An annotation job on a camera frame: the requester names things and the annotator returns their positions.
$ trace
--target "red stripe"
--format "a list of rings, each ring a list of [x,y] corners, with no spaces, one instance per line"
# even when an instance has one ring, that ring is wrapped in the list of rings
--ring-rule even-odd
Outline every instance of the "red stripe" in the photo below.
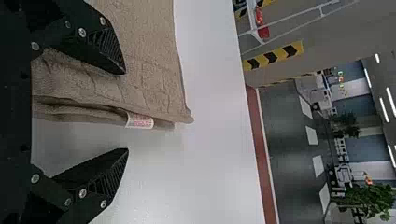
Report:
[[[262,205],[266,224],[276,224],[276,212],[272,194],[270,171],[268,169],[268,155],[265,153],[264,137],[262,134],[262,120],[260,117],[259,100],[256,90],[246,86],[247,103],[250,114],[251,131],[253,132],[254,147],[256,148],[257,168],[259,172],[260,188],[262,191]]]

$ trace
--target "ceiling light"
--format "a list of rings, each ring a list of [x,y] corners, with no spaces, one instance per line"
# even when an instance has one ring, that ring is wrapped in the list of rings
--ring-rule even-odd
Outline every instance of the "ceiling light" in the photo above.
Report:
[[[392,107],[393,116],[396,118],[396,106],[395,106],[395,103],[393,102],[392,93],[390,93],[389,87],[387,87],[387,94],[388,94],[388,98],[390,101],[390,106]]]
[[[380,63],[380,62],[381,62],[381,61],[379,60],[379,55],[378,55],[378,54],[375,55],[375,60],[376,60],[377,63]]]
[[[382,100],[382,97],[379,97],[379,103],[381,104],[382,112],[384,113],[385,121],[387,123],[389,123],[389,117],[388,117],[387,109],[385,108],[384,101]]]
[[[392,150],[390,149],[390,145],[388,145],[388,151],[389,151],[390,159],[392,160],[392,165],[394,168],[396,168],[395,158],[393,157],[393,153],[392,153]]]
[[[369,73],[367,72],[367,69],[366,69],[366,68],[364,68],[364,75],[366,75],[367,82],[369,83],[369,87],[370,87],[370,89],[371,89],[372,85],[371,85]]]

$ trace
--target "white tabletop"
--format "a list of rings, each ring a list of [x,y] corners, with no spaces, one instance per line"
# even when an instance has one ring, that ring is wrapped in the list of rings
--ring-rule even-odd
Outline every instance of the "white tabletop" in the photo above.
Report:
[[[265,223],[232,1],[175,0],[175,17],[195,122],[164,132],[34,119],[33,163],[56,175],[130,149],[114,202],[92,223]]]

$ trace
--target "screw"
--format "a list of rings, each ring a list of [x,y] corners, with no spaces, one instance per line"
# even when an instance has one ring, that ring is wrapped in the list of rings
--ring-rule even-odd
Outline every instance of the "screw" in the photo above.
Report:
[[[101,18],[99,18],[99,20],[100,20],[100,23],[102,25],[106,25],[106,19],[105,18],[101,17]]]
[[[70,29],[72,27],[72,24],[70,23],[70,21],[65,21],[64,25],[66,26],[67,29]]]
[[[36,42],[32,42],[31,44],[33,50],[40,50],[40,46]]]
[[[87,196],[87,190],[86,190],[86,189],[80,190],[80,191],[79,191],[79,194],[78,194],[78,197],[79,197],[80,199],[83,199],[83,198],[85,198],[85,196]]]
[[[36,184],[36,183],[38,183],[39,180],[40,180],[40,175],[35,174],[35,175],[32,175],[30,182],[32,182],[32,184]]]
[[[87,32],[84,30],[84,28],[79,28],[78,33],[81,37],[87,36]]]
[[[68,207],[68,206],[70,206],[70,204],[72,204],[71,198],[68,198],[68,199],[66,199],[66,201],[64,201],[64,206]]]
[[[100,203],[100,207],[101,207],[101,208],[106,208],[106,205],[107,205],[107,201],[106,201],[106,200],[103,200],[103,201]]]

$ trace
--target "floor marking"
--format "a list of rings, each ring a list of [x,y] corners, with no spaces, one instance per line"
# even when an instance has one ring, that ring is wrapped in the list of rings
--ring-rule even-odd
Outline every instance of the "floor marking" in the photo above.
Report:
[[[325,214],[327,210],[327,206],[329,205],[330,202],[329,187],[327,186],[327,184],[324,184],[322,190],[319,193],[319,197],[320,197],[320,202],[322,204],[323,214]]]
[[[303,97],[299,96],[299,98],[300,98],[300,105],[301,105],[301,110],[303,111],[303,114],[305,114],[309,118],[313,119],[311,106],[309,105],[309,103],[306,102],[305,99],[303,99]]]
[[[319,145],[317,131],[308,126],[305,126],[305,130],[309,145]]]
[[[323,160],[321,156],[316,156],[312,158],[314,163],[315,177],[320,176],[324,172]]]

